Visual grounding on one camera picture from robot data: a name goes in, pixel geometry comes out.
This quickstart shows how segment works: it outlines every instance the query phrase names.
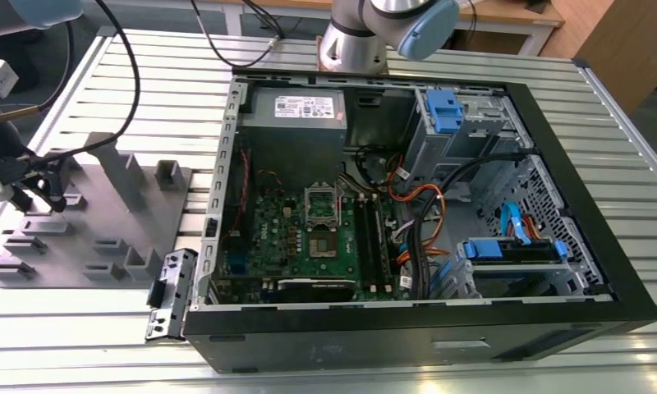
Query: motherboard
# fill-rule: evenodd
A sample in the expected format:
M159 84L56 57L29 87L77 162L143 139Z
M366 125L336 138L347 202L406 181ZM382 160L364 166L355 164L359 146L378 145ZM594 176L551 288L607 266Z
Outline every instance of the motherboard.
M260 196L251 247L224 252L221 301L271 302L280 286L303 280L350 286L358 301L402 297L384 231L392 209L391 200L346 196L327 185L302 195Z

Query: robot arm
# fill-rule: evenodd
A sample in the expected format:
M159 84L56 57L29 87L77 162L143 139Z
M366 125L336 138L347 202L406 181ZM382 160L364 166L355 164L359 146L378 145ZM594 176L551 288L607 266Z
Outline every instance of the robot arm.
M0 0L0 35L31 29L48 29L83 14L79 0ZM0 98L5 98L17 82L9 64L0 60ZM39 171L29 167L33 152L20 141L12 123L0 123L0 201L8 200L21 211L32 204L23 189L31 190L56 211L64 209L63 163Z
M386 44L423 60L448 40L460 15L455 0L335 0L320 59L330 71L379 73Z
M48 29L81 14L80 0L0 0L0 35Z

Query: table surface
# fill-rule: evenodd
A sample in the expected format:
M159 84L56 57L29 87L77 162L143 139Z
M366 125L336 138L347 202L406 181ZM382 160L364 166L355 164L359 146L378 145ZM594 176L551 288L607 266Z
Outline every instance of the table surface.
M203 0L211 2L235 2L241 0ZM332 0L256 0L265 7L299 7L331 10ZM543 14L526 9L526 0L486 0L476 4L478 20L483 22L515 23L519 25L551 25L560 27L564 19L550 4ZM472 19L472 8L460 11L460 19Z
M236 61L267 39L213 36ZM141 107L117 148L141 165L175 159L193 185L177 247L200 247L231 70L200 34L131 30L141 66ZM528 84L631 262L657 303L657 162L604 90L571 62L442 51L427 62L388 53L394 74ZM316 44L287 40L259 66L316 69ZM132 101L120 38L99 37L48 114L31 148L83 146L119 129ZM77 157L92 163L92 157ZM0 204L3 232L20 214ZM143 391L268 394L336 392L657 393L657 323L602 337L538 362L219 375L187 344L147 346L144 290L0 290L0 389L73 393Z

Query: power supply label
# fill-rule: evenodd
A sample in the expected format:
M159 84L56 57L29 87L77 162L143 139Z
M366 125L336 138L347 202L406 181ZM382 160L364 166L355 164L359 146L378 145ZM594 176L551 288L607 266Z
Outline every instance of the power supply label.
M315 117L334 119L331 97L279 96L275 99L275 117Z

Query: floor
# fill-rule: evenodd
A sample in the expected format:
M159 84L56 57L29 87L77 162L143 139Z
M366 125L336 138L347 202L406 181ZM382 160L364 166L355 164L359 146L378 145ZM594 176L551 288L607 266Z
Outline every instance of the floor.
M149 30L180 31L197 33L200 31L195 21L193 12L188 10L160 8L143 8L129 6L112 6L112 11L125 28ZM217 12L203 11L205 26L211 34L225 34L224 16ZM286 31L291 31L291 39L314 39L327 28L327 21L303 19L298 28L294 29L299 18L283 17L280 24ZM85 5L84 17L73 22L76 30L76 52L77 58L83 57L89 43L95 37L99 27L111 25L107 17L97 6L92 3ZM248 35L271 37L272 33L261 28L261 23L253 16L244 16L244 32ZM43 39L28 46L35 65L40 70L40 85L28 92L12 94L4 104L13 109L17 104L40 103L51 94L63 72L65 56L65 32L63 26L49 29ZM657 90L650 95L642 107L631 114L631 119L642 131L646 139L657 152ZM29 140L39 128L41 117L33 116L16 122L23 137Z

